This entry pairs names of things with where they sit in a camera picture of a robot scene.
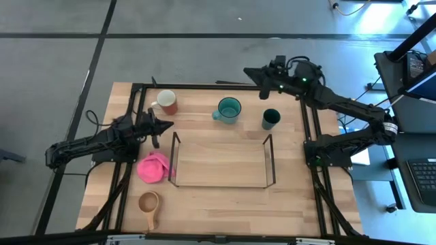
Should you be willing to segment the dark green handleless cup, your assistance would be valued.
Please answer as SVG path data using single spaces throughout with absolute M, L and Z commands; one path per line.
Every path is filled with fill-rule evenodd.
M 267 109 L 263 113 L 262 128 L 271 130 L 281 120 L 280 113 L 275 109 Z

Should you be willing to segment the red mug with white handle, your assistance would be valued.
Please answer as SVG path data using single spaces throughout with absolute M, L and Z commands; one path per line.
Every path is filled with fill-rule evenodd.
M 167 115 L 176 114 L 178 111 L 176 94 L 171 90 L 160 91 L 156 101 L 151 103 L 151 107 L 163 110 Z

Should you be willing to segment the black aluminium table frame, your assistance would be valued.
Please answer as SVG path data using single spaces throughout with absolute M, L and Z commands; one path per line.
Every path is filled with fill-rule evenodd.
M 125 202 L 116 201 L 110 228 L 117 225 L 125 233 L 144 233 L 147 225 L 138 200 L 146 191 L 162 198 L 156 230 L 148 233 L 177 235 L 265 235 L 282 237 L 318 237 L 325 227 L 332 232 L 329 210 L 319 220 L 318 198 L 311 171 L 305 162 L 303 142 L 307 137 L 339 133 L 336 114 L 312 108 L 288 95 L 271 93 L 267 100 L 258 97 L 258 89 L 247 85 L 170 84 L 178 97 L 174 125 L 159 139 L 160 151 L 169 153 L 172 135 L 182 141 L 236 139 L 242 142 L 264 140 L 261 114 L 276 108 L 281 122 L 272 130 L 277 182 L 268 189 L 182 188 L 169 182 L 146 184 L 133 174 Z M 219 102 L 234 97 L 242 105 L 234 124 L 212 119 Z M 117 216 L 123 220 L 118 223 Z

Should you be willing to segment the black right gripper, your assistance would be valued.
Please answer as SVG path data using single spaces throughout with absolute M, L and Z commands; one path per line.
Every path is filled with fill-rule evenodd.
M 272 89 L 277 89 L 281 93 L 290 87 L 289 73 L 286 67 L 245 67 L 243 71 L 250 76 L 257 86 L 264 86 L 265 94 L 269 94 Z

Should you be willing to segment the black crossbar with silver brackets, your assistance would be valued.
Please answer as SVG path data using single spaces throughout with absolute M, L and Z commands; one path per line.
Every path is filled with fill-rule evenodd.
M 103 242 L 126 240 L 174 240 L 211 242 L 228 244 L 230 242 L 272 242 L 291 245 L 422 245 L 408 242 L 371 239 L 367 236 L 325 235 L 322 237 L 282 237 L 265 235 L 177 235 L 169 233 L 120 233 L 117 230 L 75 231 L 44 235 L 27 235 L 0 238 L 0 245 L 90 245 Z

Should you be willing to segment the wooden cup with handle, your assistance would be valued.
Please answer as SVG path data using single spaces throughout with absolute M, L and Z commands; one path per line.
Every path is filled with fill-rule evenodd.
M 138 200 L 140 210 L 146 216 L 149 231 L 157 228 L 157 215 L 160 209 L 160 198 L 155 191 L 147 191 Z

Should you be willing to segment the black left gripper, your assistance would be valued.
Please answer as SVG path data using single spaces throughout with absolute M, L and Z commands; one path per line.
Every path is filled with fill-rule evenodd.
M 146 112 L 138 112 L 138 133 L 139 136 L 154 136 L 164 133 L 173 126 L 172 121 L 158 120 L 153 108 L 148 108 Z

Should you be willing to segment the black keyboard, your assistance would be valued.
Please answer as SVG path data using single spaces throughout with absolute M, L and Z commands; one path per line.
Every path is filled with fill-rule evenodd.
M 418 195 L 423 204 L 436 206 L 436 159 L 406 161 Z

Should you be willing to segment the black computer desk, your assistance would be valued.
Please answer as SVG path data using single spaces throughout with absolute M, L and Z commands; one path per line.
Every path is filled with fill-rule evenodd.
M 436 159 L 436 134 L 401 133 L 392 144 L 392 150 L 412 209 L 415 212 L 436 214 L 436 206 L 428 206 L 421 202 L 406 165 L 406 161 L 411 159 Z

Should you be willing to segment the teal ceramic mug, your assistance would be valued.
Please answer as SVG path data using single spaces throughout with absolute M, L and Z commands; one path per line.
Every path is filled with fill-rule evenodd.
M 242 105 L 239 100 L 234 97 L 225 97 L 219 102 L 217 110 L 212 113 L 212 119 L 231 125 L 238 120 L 241 110 Z

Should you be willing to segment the black support pole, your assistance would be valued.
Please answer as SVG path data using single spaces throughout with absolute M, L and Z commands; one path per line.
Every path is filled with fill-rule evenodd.
M 418 42 L 424 39 L 431 31 L 436 29 L 436 13 L 418 27 L 404 42 L 387 55 L 390 61 L 401 59 Z

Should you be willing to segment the pink cloth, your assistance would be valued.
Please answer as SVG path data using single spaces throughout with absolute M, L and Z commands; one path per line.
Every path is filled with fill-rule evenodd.
M 170 176 L 170 160 L 160 152 L 150 152 L 137 164 L 136 172 L 143 182 L 154 184 Z

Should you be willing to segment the grey side desk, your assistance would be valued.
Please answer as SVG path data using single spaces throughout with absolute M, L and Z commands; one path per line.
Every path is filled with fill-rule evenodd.
M 398 120 L 399 131 L 403 133 L 436 134 L 436 103 L 402 96 L 403 65 L 394 63 L 383 52 L 374 55 L 375 66 L 390 99 L 392 109 Z

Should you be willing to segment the black adapter box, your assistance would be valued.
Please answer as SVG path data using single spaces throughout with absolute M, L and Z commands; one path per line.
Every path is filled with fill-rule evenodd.
M 405 77 L 411 80 L 424 71 L 424 59 L 419 54 L 407 54 L 403 62 Z

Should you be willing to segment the dark monitor screen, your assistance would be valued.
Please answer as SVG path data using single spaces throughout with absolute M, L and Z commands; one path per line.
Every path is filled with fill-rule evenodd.
M 407 80 L 398 92 L 401 95 L 436 103 L 436 64 L 415 78 Z

